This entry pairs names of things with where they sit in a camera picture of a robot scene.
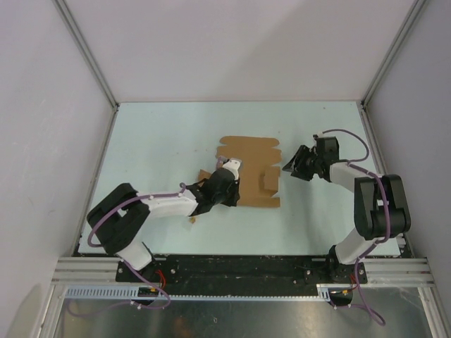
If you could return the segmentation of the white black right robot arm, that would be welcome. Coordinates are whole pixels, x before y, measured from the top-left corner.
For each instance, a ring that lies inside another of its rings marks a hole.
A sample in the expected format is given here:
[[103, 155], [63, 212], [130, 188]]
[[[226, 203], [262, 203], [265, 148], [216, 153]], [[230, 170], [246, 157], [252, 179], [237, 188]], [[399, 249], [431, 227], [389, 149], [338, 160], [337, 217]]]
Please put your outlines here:
[[315, 135], [315, 145], [301, 145], [283, 171], [310, 181], [314, 176], [353, 193], [354, 229], [333, 246], [325, 264], [326, 277], [342, 282], [350, 275], [350, 265], [371, 253], [379, 244], [408, 232], [411, 216], [402, 178], [381, 175], [341, 159], [336, 137]]

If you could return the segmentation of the brown cardboard box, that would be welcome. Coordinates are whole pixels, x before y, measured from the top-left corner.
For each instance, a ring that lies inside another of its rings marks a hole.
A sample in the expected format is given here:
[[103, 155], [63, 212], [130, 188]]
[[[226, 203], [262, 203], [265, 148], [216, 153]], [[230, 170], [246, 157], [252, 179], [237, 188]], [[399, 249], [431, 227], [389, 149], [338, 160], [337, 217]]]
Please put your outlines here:
[[216, 157], [237, 158], [240, 166], [238, 206], [280, 208], [279, 190], [281, 150], [279, 141], [268, 137], [224, 136]]

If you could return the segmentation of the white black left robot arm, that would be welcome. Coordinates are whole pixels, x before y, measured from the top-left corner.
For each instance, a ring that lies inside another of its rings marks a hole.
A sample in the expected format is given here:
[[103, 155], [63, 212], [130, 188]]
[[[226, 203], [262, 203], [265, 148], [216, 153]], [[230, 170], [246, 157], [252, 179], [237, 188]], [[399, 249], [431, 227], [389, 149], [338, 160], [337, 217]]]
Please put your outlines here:
[[152, 279], [156, 272], [153, 253], [137, 239], [145, 221], [170, 216], [194, 217], [208, 213], [219, 204], [237, 206], [240, 165], [239, 160], [232, 158], [208, 178], [189, 185], [181, 183], [175, 192], [140, 195], [130, 183], [118, 185], [87, 214], [91, 227], [87, 245], [118, 256], [128, 263], [138, 280]]

